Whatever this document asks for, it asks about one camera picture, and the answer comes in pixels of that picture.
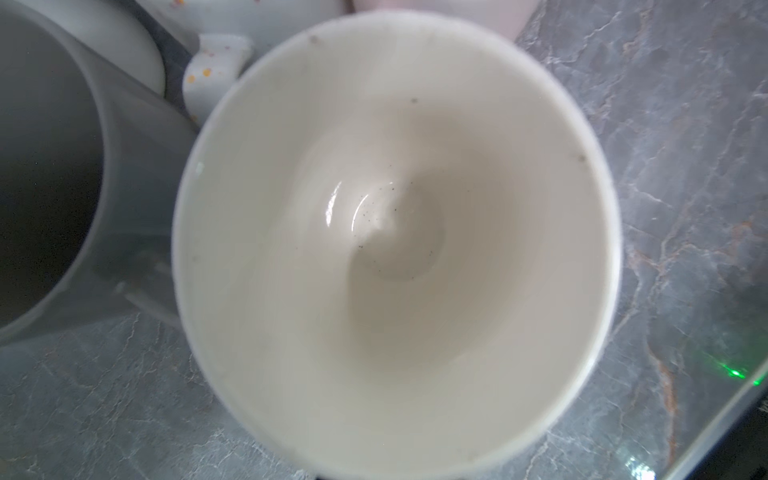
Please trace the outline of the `pink mug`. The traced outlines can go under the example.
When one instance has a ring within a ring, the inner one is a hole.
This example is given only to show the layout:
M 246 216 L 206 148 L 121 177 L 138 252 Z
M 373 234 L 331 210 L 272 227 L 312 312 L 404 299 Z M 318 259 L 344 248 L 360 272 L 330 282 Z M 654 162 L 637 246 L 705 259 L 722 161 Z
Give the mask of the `pink mug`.
M 509 40 L 516 40 L 539 6 L 539 0 L 354 0 L 356 12 L 408 9 L 470 21 Z

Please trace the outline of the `small cream white mug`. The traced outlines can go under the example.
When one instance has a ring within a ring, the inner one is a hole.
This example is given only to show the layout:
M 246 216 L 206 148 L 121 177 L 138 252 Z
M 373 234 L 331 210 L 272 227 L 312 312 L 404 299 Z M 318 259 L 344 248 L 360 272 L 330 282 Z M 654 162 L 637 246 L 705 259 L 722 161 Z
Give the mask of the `small cream white mug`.
M 111 1 L 93 0 L 25 0 L 23 4 L 156 94 L 165 94 L 160 51 L 149 32 L 123 8 Z

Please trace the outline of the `tall grey mug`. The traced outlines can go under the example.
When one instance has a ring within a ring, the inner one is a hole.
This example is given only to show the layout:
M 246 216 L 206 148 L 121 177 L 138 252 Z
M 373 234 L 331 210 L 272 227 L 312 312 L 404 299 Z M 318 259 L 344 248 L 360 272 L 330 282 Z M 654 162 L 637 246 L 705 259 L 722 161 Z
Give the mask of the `tall grey mug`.
M 1 5 L 1 341 L 140 309 L 180 322 L 174 106 L 42 14 Z

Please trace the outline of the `cream speckled mug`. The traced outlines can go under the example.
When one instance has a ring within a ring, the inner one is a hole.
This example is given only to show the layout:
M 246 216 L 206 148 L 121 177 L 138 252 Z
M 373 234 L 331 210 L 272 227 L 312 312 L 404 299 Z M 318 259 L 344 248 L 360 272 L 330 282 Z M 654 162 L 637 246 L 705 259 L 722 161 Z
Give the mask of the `cream speckled mug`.
M 259 57 L 352 11 L 349 1 L 338 0 L 146 0 L 139 5 L 191 54 L 181 86 L 185 108 L 199 126 Z

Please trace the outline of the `light blue mug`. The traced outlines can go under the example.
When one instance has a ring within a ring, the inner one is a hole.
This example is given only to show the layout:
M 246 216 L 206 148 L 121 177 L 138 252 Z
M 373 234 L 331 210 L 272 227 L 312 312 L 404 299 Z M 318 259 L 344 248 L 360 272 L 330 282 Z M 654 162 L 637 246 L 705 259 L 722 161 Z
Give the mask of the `light blue mug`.
M 621 251 L 607 161 L 553 75 L 389 10 L 294 36 L 227 93 L 172 267 L 205 379 L 269 450 L 323 479 L 460 479 L 578 397 Z

